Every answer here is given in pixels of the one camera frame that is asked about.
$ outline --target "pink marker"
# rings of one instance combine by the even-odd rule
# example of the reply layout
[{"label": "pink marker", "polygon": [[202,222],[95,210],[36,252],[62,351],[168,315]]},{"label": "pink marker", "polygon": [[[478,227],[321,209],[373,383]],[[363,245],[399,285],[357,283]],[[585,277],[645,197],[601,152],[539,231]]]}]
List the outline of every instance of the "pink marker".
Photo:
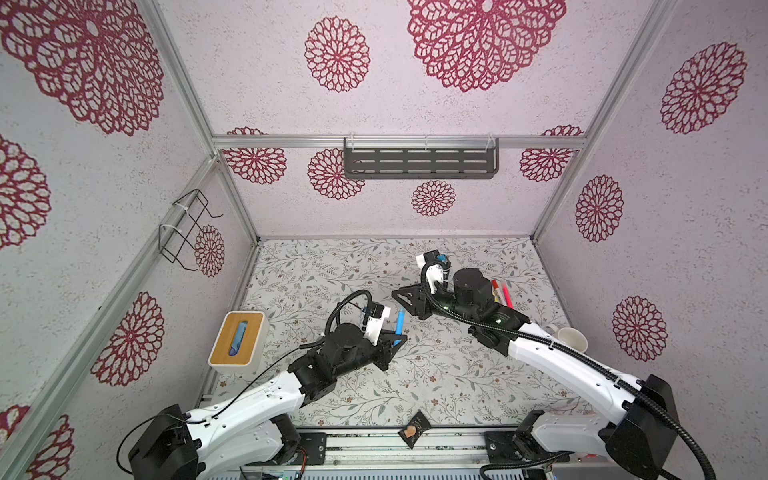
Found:
[{"label": "pink marker", "polygon": [[503,306],[507,306],[507,304],[504,303],[504,296],[502,295],[502,290],[498,288],[498,282],[496,280],[491,280],[491,285],[493,285],[493,293],[496,296],[496,301]]},{"label": "pink marker", "polygon": [[507,283],[506,282],[504,282],[502,284],[502,288],[504,289],[504,298],[506,298],[506,300],[507,300],[507,306],[509,308],[514,308],[512,306],[512,298],[509,296],[509,290],[507,290]]}]

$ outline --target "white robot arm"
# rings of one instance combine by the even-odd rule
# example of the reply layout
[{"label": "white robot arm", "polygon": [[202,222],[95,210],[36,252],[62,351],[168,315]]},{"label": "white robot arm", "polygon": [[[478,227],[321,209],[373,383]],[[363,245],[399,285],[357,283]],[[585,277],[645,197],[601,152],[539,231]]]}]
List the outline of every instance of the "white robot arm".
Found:
[{"label": "white robot arm", "polygon": [[[551,462],[553,453],[583,452],[611,457],[639,478],[658,477],[677,433],[687,434],[682,427],[670,428],[679,423],[665,381],[653,375],[641,381],[575,353],[527,316],[496,303],[491,282],[477,269],[458,270],[453,276],[454,289],[448,291],[450,262],[437,250],[419,256],[419,266],[420,283],[392,292],[392,298],[413,316],[426,319],[434,313],[469,324],[468,332],[481,344],[540,369],[595,410],[593,415],[530,412],[508,440],[509,450],[517,455],[511,460],[540,465]],[[369,298],[366,312],[376,312],[371,320],[366,314],[365,332],[338,320],[343,305],[360,294]],[[373,303],[370,293],[359,290],[337,305],[323,339],[287,371],[233,401],[186,414],[178,405],[165,409],[129,452],[134,477],[204,480],[251,462],[289,460],[299,436],[287,413],[331,392],[338,376],[370,363],[388,369],[407,340],[381,329],[388,314],[388,307]],[[337,327],[331,331],[333,320]],[[651,411],[650,404],[661,412]],[[700,456],[709,465],[706,456]],[[483,478],[489,467],[481,469]],[[705,469],[706,478],[713,475]]]},{"label": "white robot arm", "polygon": [[510,435],[511,448],[506,450],[517,455],[511,460],[543,463],[556,458],[555,453],[583,452],[611,457],[637,477],[658,477],[680,431],[669,428],[679,423],[668,384],[656,376],[640,381],[558,342],[526,315],[496,303],[491,280],[478,269],[457,270],[451,291],[451,264],[445,255],[433,250],[416,257],[416,262],[419,283],[392,291],[392,298],[409,313],[422,320],[434,313],[468,324],[468,332],[481,344],[540,369],[595,411],[593,415],[530,412]]},{"label": "white robot arm", "polygon": [[[332,331],[343,305],[361,294],[369,298],[366,331],[341,322]],[[371,363],[387,370],[408,340],[382,329],[389,311],[359,290],[333,310],[325,336],[302,346],[309,352],[287,371],[233,400],[186,413],[179,405],[164,409],[128,453],[134,478],[204,480],[252,462],[290,460],[300,437],[287,414],[333,391],[341,375]]]}]

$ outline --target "wire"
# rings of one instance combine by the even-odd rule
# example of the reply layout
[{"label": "wire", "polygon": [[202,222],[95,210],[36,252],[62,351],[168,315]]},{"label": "wire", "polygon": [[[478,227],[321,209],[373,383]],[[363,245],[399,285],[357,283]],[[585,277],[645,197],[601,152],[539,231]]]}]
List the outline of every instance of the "wire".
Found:
[{"label": "wire", "polygon": [[351,303],[352,300],[354,300],[355,298],[361,295],[364,295],[366,297],[366,300],[368,300],[368,304],[366,305],[364,316],[362,318],[362,330],[365,331],[366,326],[368,326],[368,318],[371,316],[371,312],[373,311],[373,297],[371,296],[371,293],[368,290],[357,290],[355,292],[350,293],[344,298],[344,300],[337,303],[336,308],[333,309],[330,315],[328,315],[328,320],[326,321],[326,328],[323,331],[325,336],[328,336],[331,333],[331,326],[333,325],[333,320],[336,321],[336,326],[341,324],[341,320],[340,320],[341,309],[344,308],[344,306],[347,303]]},{"label": "wire", "polygon": [[127,473],[129,475],[133,475],[134,474],[131,470],[128,470],[127,468],[125,468],[120,463],[120,450],[123,449],[123,444],[125,443],[126,440],[128,440],[128,437],[131,436],[131,433],[136,432],[136,430],[138,430],[138,428],[141,427],[143,424],[145,424],[147,422],[150,422],[152,420],[155,420],[156,418],[163,417],[163,416],[171,417],[172,419],[176,420],[177,422],[187,423],[188,425],[198,425],[200,423],[204,423],[205,422],[205,420],[195,420],[195,421],[190,422],[189,420],[179,419],[178,417],[176,417],[174,415],[171,415],[170,413],[158,413],[155,416],[151,416],[150,418],[144,420],[142,423],[140,423],[140,424],[136,425],[135,427],[133,427],[131,429],[131,431],[128,432],[128,434],[126,434],[125,437],[123,437],[123,439],[120,442],[120,445],[118,445],[118,451],[117,451],[117,453],[114,456],[114,460],[117,462],[118,468],[120,470],[122,470],[123,472],[125,472],[125,473]]},{"label": "wire", "polygon": [[288,355],[290,355],[291,353],[293,353],[293,352],[296,352],[296,351],[297,351],[298,349],[300,349],[300,348],[301,348],[301,346],[298,346],[298,347],[296,347],[295,349],[291,350],[290,352],[286,353],[285,355],[283,355],[283,356],[281,356],[279,359],[277,359],[277,360],[275,361],[275,363],[273,363],[272,365],[268,366],[268,367],[267,367],[267,368],[266,368],[266,369],[265,369],[263,372],[261,372],[259,375],[257,375],[257,377],[256,377],[255,379],[251,380],[251,381],[250,381],[250,383],[249,383],[248,385],[246,385],[246,387],[245,387],[244,389],[240,390],[240,393],[238,393],[238,394],[237,394],[237,396],[235,396],[235,398],[231,399],[231,400],[230,400],[230,402],[229,402],[229,403],[227,403],[227,404],[224,406],[224,408],[222,408],[221,410],[219,410],[218,412],[216,412],[215,414],[213,414],[213,415],[211,416],[211,418],[212,418],[212,419],[215,419],[216,417],[218,417],[219,415],[221,415],[222,413],[224,413],[224,410],[226,410],[226,409],[230,408],[230,407],[232,406],[232,404],[233,404],[233,403],[235,403],[235,402],[237,401],[237,399],[239,399],[239,398],[240,398],[240,396],[241,396],[241,395],[243,395],[243,394],[244,394],[244,393],[245,393],[245,392],[246,392],[246,391],[247,391],[247,390],[250,388],[250,386],[251,386],[251,385],[253,385],[253,384],[254,384],[254,383],[255,383],[255,382],[256,382],[256,381],[257,381],[259,378],[261,378],[261,376],[262,376],[263,374],[265,374],[265,373],[269,372],[269,371],[270,371],[270,369],[271,369],[272,367],[274,367],[274,366],[275,366],[275,365],[277,365],[278,363],[282,362],[284,358],[286,358],[286,357],[287,357]]},{"label": "wire", "polygon": [[[440,260],[432,260],[430,262],[427,262],[422,267],[422,273],[421,273],[422,290],[424,290],[424,294],[426,295],[429,303],[436,308],[437,311],[435,313],[442,316],[447,316],[448,318],[458,320],[459,322],[466,323],[468,325],[476,326],[478,328],[507,333],[508,335],[511,335],[514,339],[522,338],[526,340],[531,340],[532,342],[542,343],[551,349],[560,350],[561,352],[574,357],[576,360],[584,363],[585,365],[589,366],[596,372],[599,372],[601,375],[605,376],[605,378],[611,380],[622,389],[634,395],[635,400],[637,400],[639,404],[641,404],[646,409],[648,409],[657,419],[661,420],[666,427],[674,430],[675,433],[677,433],[680,436],[683,442],[685,442],[685,445],[689,448],[691,453],[694,454],[694,456],[696,457],[696,460],[699,462],[699,465],[701,466],[701,471],[704,473],[704,478],[706,480],[717,480],[717,476],[715,475],[715,471],[714,471],[714,468],[712,468],[712,464],[710,463],[710,460],[707,458],[707,455],[704,453],[704,450],[699,446],[696,440],[694,440],[694,437],[691,436],[691,434],[688,433],[688,431],[685,428],[683,428],[683,426],[676,419],[674,419],[672,415],[670,415],[667,412],[667,410],[662,408],[651,397],[645,395],[640,390],[634,388],[632,385],[624,381],[618,375],[616,375],[609,369],[602,366],[600,363],[595,362],[593,359],[589,358],[585,354],[572,349],[571,347],[565,345],[564,343],[552,342],[550,339],[544,338],[543,336],[533,335],[531,333],[526,333],[526,332],[519,332],[517,330],[505,329],[505,328],[501,328],[500,326],[495,326],[487,323],[480,323],[474,320],[466,319],[461,313],[454,312],[450,310],[450,308],[448,308],[447,306],[441,305],[440,302],[438,302],[435,299],[435,297],[432,295],[432,289],[429,287],[429,282],[427,281],[427,269],[433,265],[439,265],[444,269],[447,268],[447,265],[445,265]],[[667,473],[668,475],[672,475],[671,473],[666,472],[664,470],[662,470],[662,472]]]},{"label": "wire", "polygon": [[296,477],[296,480],[301,480],[304,476],[304,470],[306,470],[306,450],[304,447],[299,447],[299,450],[301,450],[302,455],[304,455],[304,460],[301,462],[301,472],[299,472],[299,476]]},{"label": "wire", "polygon": [[488,470],[508,470],[513,468],[531,468],[531,467],[538,467],[539,465],[544,465],[547,463],[552,463],[558,458],[570,455],[573,452],[555,452],[552,455],[549,455],[546,458],[542,458],[540,460],[534,460],[533,462],[515,462],[515,463],[492,463],[490,465],[483,465],[480,467],[480,476],[483,478],[483,480],[494,480],[493,478],[487,476],[485,473]]},{"label": "wire", "polygon": [[[270,371],[270,369],[271,369],[272,367],[274,367],[275,365],[277,365],[278,363],[280,363],[280,362],[281,362],[281,361],[282,361],[284,358],[286,358],[288,355],[290,355],[290,354],[291,354],[291,353],[293,353],[293,352],[296,352],[298,349],[302,349],[302,348],[304,348],[304,349],[307,349],[307,348],[311,348],[311,347],[309,347],[309,346],[307,346],[307,345],[309,345],[309,346],[312,346],[312,345],[313,345],[313,343],[307,343],[307,344],[304,344],[304,345],[300,345],[300,346],[296,347],[295,349],[291,350],[290,352],[286,353],[285,355],[283,355],[283,356],[281,356],[279,359],[277,359],[277,361],[276,361],[275,363],[273,363],[272,365],[270,365],[270,366],[266,367],[266,368],[265,368],[265,370],[264,370],[263,372],[261,372],[261,373],[260,373],[260,374],[259,374],[259,375],[258,375],[258,376],[255,378],[255,379],[251,380],[251,382],[250,382],[250,383],[249,383],[249,384],[248,384],[248,385],[247,385],[247,386],[246,386],[244,389],[240,390],[240,393],[238,393],[238,394],[237,394],[237,396],[236,396],[235,398],[233,398],[233,399],[232,399],[232,400],[231,400],[229,403],[227,403],[227,404],[224,406],[224,408],[222,408],[221,410],[219,410],[218,412],[216,412],[216,414],[212,415],[212,416],[211,416],[211,418],[212,418],[212,419],[215,419],[216,417],[218,417],[219,415],[221,415],[222,413],[224,413],[224,410],[226,410],[226,409],[230,408],[230,406],[231,406],[233,403],[235,403],[235,400],[239,399],[239,398],[240,398],[240,396],[241,396],[241,395],[243,395],[243,394],[244,394],[244,393],[245,393],[245,392],[246,392],[246,391],[247,391],[247,390],[248,390],[248,389],[249,389],[249,388],[250,388],[250,387],[251,387],[251,386],[252,386],[252,385],[253,385],[253,384],[254,384],[254,383],[255,383],[255,382],[256,382],[256,381],[257,381],[257,380],[258,380],[258,379],[259,379],[259,378],[262,376],[262,375],[263,375],[263,374],[265,374],[265,373],[269,372],[269,371]],[[177,418],[177,417],[175,417],[175,416],[171,415],[170,413],[158,413],[157,415],[155,415],[155,416],[152,416],[152,417],[150,417],[150,418],[148,418],[148,419],[144,420],[142,423],[140,423],[140,424],[136,425],[135,427],[133,427],[133,428],[131,429],[131,431],[130,431],[130,432],[128,432],[128,434],[127,434],[125,437],[123,437],[122,441],[120,442],[120,445],[118,445],[118,451],[117,451],[117,453],[115,454],[115,461],[118,463],[118,468],[119,468],[120,470],[122,470],[122,471],[123,471],[123,472],[125,472],[125,473],[128,473],[129,475],[133,475],[133,474],[134,474],[134,473],[133,473],[131,470],[128,470],[127,468],[125,468],[125,467],[124,467],[124,466],[123,466],[123,465],[120,463],[120,450],[122,450],[122,449],[123,449],[123,444],[125,443],[125,441],[126,441],[126,440],[128,440],[128,437],[129,437],[129,436],[131,436],[131,433],[133,433],[133,432],[136,432],[136,430],[138,430],[138,428],[139,428],[139,427],[141,427],[143,424],[145,424],[145,423],[147,423],[147,422],[151,422],[152,420],[155,420],[156,418],[158,418],[158,417],[161,417],[161,416],[168,416],[168,417],[171,417],[172,419],[174,419],[174,420],[176,420],[176,421],[178,421],[178,422],[186,423],[186,424],[188,424],[188,425],[199,425],[199,424],[201,424],[201,423],[205,423],[205,422],[206,422],[206,420],[191,420],[191,421],[190,421],[190,420],[183,420],[183,419],[179,419],[179,418]]]},{"label": "wire", "polygon": [[659,476],[662,476],[667,480],[680,480],[680,477],[676,477],[675,475],[672,475],[671,473],[667,472],[664,469],[661,470],[661,472],[659,473]]}]

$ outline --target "red floral pattern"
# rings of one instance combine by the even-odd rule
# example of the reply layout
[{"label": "red floral pattern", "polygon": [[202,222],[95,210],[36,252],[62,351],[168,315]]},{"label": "red floral pattern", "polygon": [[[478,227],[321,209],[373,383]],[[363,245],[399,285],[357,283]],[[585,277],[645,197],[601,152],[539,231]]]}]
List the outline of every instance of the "red floral pattern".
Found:
[{"label": "red floral pattern", "polygon": [[77,120],[133,135],[159,115],[163,70],[131,0],[0,0],[0,32]]},{"label": "red floral pattern", "polygon": [[325,17],[304,42],[306,66],[330,91],[349,91],[368,73],[371,58],[366,38],[345,18]]},{"label": "red floral pattern", "polygon": [[306,174],[315,190],[337,200],[354,197],[366,184],[365,180],[352,180],[344,175],[344,156],[338,148],[317,152]]},{"label": "red floral pattern", "polygon": [[149,370],[163,346],[165,319],[157,300],[141,292],[125,314],[109,343],[101,351],[91,373],[99,383],[126,386]]},{"label": "red floral pattern", "polygon": [[619,183],[611,177],[600,175],[581,190],[576,203],[576,225],[581,235],[599,242],[613,235],[619,226],[624,209]]},{"label": "red floral pattern", "polygon": [[[256,128],[238,127],[228,135],[266,135]],[[232,171],[255,184],[277,182],[286,172],[282,148],[236,148],[222,152]]]},{"label": "red floral pattern", "polygon": [[10,409],[0,413],[0,449],[8,441],[16,425],[27,415],[28,406],[14,405]]},{"label": "red floral pattern", "polygon": [[50,196],[35,159],[0,135],[0,249],[37,234],[51,211]]},{"label": "red floral pattern", "polygon": [[215,276],[224,265],[224,240],[213,225],[200,229],[194,242],[194,259],[205,276]]},{"label": "red floral pattern", "polygon": [[[584,132],[573,125],[558,125],[544,132],[544,135],[582,135]],[[567,148],[528,148],[520,158],[523,176],[537,182],[558,178],[571,159],[574,151]]]},{"label": "red floral pattern", "polygon": [[661,99],[661,121],[674,133],[698,131],[725,113],[744,83],[744,52],[726,41],[683,63]]},{"label": "red floral pattern", "polygon": [[446,182],[430,180],[419,185],[411,196],[411,205],[421,215],[436,217],[453,206],[456,192]]},{"label": "red floral pattern", "polygon": [[528,67],[565,0],[408,0],[414,55],[444,87],[488,90]]},{"label": "red floral pattern", "polygon": [[74,429],[69,425],[69,415],[62,415],[56,429],[48,434],[42,450],[29,465],[26,480],[64,478],[69,472],[69,460],[74,452],[73,435]]},{"label": "red floral pattern", "polygon": [[667,346],[667,324],[648,299],[629,296],[616,305],[614,335],[621,349],[635,359],[653,360]]}]

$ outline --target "table surface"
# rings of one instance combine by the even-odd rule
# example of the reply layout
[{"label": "table surface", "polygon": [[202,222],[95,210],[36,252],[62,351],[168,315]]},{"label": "table surface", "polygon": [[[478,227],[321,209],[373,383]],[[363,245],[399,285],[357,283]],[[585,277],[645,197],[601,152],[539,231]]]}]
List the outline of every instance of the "table surface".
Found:
[{"label": "table surface", "polygon": [[[399,304],[391,292],[417,283],[415,256],[434,249],[450,256],[452,271],[471,266],[505,281],[515,308],[533,322],[567,325],[528,239],[267,240],[261,249],[242,310],[261,310],[270,318],[263,358],[258,372],[219,376],[215,402],[237,394],[299,343],[319,338],[330,311],[354,290],[368,289],[374,300],[392,306],[385,328],[394,329]],[[360,311],[345,307],[342,321],[359,324]],[[387,372],[371,365],[340,377],[333,392],[292,414],[294,423],[402,425],[422,410],[433,425],[491,425],[519,423],[532,409],[591,412],[580,396],[485,348],[454,320],[421,321],[406,313],[403,332],[409,341]],[[289,356],[274,372],[301,354]]]}]

